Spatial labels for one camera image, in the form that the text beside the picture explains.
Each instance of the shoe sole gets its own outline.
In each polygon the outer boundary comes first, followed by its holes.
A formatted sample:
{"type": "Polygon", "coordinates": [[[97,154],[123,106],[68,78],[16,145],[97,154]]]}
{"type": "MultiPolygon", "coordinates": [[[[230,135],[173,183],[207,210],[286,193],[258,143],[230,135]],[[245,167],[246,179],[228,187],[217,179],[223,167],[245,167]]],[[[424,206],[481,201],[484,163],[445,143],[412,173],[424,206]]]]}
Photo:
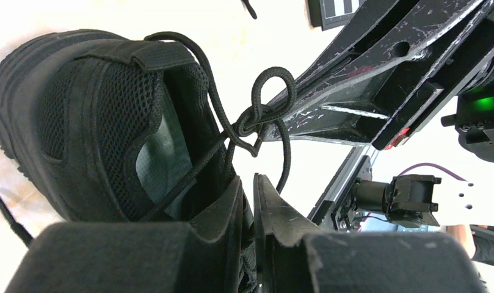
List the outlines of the shoe sole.
{"type": "Polygon", "coordinates": [[[126,39],[89,29],[46,34],[22,44],[0,63],[0,147],[7,157],[17,161],[18,171],[34,183],[64,217],[68,214],[66,203],[42,180],[43,168],[36,158],[32,159],[40,148],[30,119],[34,115],[32,109],[51,72],[54,74],[74,57],[109,40],[126,39]],[[17,123],[19,119],[28,125],[22,127],[23,124],[17,123]]]}

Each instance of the black and white striped object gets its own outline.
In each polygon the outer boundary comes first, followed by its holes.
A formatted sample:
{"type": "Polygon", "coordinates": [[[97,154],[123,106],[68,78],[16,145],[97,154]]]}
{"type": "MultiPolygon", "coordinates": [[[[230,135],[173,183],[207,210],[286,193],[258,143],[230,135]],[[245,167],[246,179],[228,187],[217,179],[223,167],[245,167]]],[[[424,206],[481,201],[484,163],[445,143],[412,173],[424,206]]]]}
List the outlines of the black and white striped object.
{"type": "Polygon", "coordinates": [[[343,26],[349,22],[366,0],[308,0],[311,24],[322,30],[343,26]]]}

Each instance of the black sneaker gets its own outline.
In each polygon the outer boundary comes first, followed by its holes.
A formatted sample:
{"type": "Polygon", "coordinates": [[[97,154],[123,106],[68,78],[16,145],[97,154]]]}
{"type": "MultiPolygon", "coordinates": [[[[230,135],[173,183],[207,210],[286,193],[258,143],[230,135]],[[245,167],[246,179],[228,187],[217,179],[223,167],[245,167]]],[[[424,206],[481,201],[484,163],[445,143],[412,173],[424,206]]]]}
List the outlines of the black sneaker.
{"type": "MultiPolygon", "coordinates": [[[[178,42],[43,35],[0,64],[0,145],[65,219],[138,221],[219,136],[208,86],[178,42]]],[[[216,200],[234,176],[223,177],[225,152],[157,219],[190,219],[216,200]]]]}

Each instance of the hole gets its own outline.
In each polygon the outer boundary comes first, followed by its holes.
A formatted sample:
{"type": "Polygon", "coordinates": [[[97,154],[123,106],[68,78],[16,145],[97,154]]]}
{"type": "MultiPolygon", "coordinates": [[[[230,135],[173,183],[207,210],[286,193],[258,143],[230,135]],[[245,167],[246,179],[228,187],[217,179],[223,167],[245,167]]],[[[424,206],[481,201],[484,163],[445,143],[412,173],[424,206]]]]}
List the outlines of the hole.
{"type": "Polygon", "coordinates": [[[405,57],[410,50],[410,45],[407,42],[399,42],[394,45],[392,55],[394,57],[405,57]]]}

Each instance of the skin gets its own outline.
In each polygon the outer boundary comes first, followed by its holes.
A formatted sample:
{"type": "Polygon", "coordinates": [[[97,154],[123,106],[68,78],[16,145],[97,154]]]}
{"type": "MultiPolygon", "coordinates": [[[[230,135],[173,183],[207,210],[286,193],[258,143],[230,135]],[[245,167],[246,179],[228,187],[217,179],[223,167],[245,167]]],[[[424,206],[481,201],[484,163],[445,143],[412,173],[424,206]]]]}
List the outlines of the skin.
{"type": "Polygon", "coordinates": [[[475,255],[476,247],[469,225],[448,226],[446,232],[461,244],[470,258],[475,255]]]}

